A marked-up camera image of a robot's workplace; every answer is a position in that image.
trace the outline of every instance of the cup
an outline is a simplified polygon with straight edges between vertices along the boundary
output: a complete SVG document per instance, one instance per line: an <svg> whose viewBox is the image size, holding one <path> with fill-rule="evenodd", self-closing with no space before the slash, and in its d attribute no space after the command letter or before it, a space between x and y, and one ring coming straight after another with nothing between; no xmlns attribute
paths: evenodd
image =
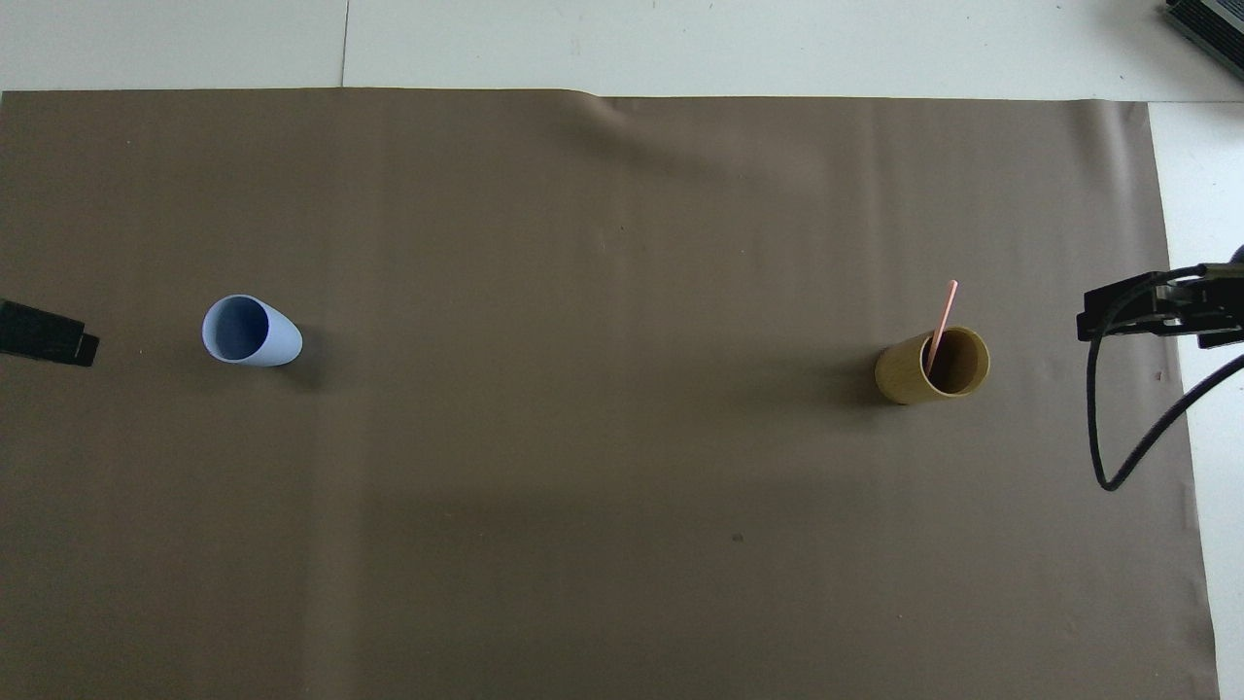
<svg viewBox="0 0 1244 700"><path fill-rule="evenodd" d="M302 352L302 333L290 318L249 293L230 293L203 316L208 354L231 366L272 368Z"/></svg>
<svg viewBox="0 0 1244 700"><path fill-rule="evenodd" d="M873 377L877 388L894 404L923 404L960 399L980 388L989 377L989 348L970 328L950 326L933 358L933 369L924 373L932 332L922 332L892 344L877 358Z"/></svg>

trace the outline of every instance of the yellow cylinder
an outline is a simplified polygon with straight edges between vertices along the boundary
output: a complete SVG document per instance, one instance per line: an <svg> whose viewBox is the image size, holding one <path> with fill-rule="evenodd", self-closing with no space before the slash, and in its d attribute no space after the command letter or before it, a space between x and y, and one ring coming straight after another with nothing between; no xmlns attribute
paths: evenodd
<svg viewBox="0 0 1244 700"><path fill-rule="evenodd" d="M932 332L892 344L877 358L877 388L894 404L923 404L959 399L980 388L989 377L989 348L970 328L952 326L942 333L933 371L924 373Z"/></svg>

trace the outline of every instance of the black device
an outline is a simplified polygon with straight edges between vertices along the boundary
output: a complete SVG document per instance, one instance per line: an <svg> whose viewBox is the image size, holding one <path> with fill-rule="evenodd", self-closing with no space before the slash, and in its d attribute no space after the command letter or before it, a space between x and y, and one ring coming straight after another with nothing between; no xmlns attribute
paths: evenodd
<svg viewBox="0 0 1244 700"><path fill-rule="evenodd" d="M1244 0L1167 0L1181 34L1244 80Z"/></svg>
<svg viewBox="0 0 1244 700"><path fill-rule="evenodd" d="M1244 369L1240 356L1192 388L1144 434L1115 476L1107 479L1097 445L1097 358L1103 337L1136 332L1195 333L1200 347L1244 341L1244 246L1227 264L1203 262L1144 272L1085 292L1085 310L1076 316L1076 334L1090 342L1085 377L1088 451L1097 484L1106 491L1122 486L1149 448L1189 407Z"/></svg>
<svg viewBox="0 0 1244 700"><path fill-rule="evenodd" d="M86 323L0 298L0 353L90 368L100 338Z"/></svg>

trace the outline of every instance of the cable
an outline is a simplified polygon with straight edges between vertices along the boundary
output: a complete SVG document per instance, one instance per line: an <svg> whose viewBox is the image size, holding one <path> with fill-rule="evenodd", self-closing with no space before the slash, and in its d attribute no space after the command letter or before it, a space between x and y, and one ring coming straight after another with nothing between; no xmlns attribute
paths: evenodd
<svg viewBox="0 0 1244 700"><path fill-rule="evenodd" d="M1125 293L1120 295L1118 298L1116 298L1115 302L1106 308L1101 325L1097 327L1096 332L1093 332L1092 341L1088 344L1088 368L1085 375L1085 394L1087 395L1088 409L1088 453L1092 455L1092 470L1093 475L1097 477L1097 484L1106 491L1115 491L1123 485L1127 477L1131 476L1132 471L1136 469L1136 465L1140 464L1149 449L1153 448L1153 444L1162 438L1162 434L1171 428L1171 424L1182 417L1189 407L1195 404L1197 400L1209 393L1209 390L1222 384L1227 378L1244 369L1244 356L1240 356L1219 368L1214 374L1202 380L1197 387L1192 388L1192 392L1184 394L1178 402L1174 403L1174 405L1167 409L1167 412L1162 414L1162 418L1153 424L1153 428L1144 434L1144 438L1136 444L1132 453L1126 460L1123 460L1123 466L1118 469L1118 472L1116 472L1113 477L1108 480L1106 479L1106 472L1101 465L1101 448L1097 444L1097 356L1101 353L1101 341L1106 337L1107 332L1113 329L1111 326L1113 325L1115 317L1118 316L1120 311L1151 287L1184 276L1203 276L1205 271L1205 265L1179 267L1168 272L1162 272L1137 283L1136 286L1128 288Z"/></svg>

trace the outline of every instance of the white table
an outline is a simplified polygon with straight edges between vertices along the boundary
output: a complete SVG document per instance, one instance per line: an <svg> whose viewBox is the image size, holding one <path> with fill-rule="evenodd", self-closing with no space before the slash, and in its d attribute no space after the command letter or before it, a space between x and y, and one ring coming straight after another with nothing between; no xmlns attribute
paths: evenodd
<svg viewBox="0 0 1244 700"><path fill-rule="evenodd" d="M19 0L0 5L0 90L346 85L1149 101L1171 262L1223 261L1244 244L1244 82L1164 26L1159 4ZM1238 353L1181 341L1186 387ZM1227 699L1244 699L1242 393L1237 378L1189 415Z"/></svg>

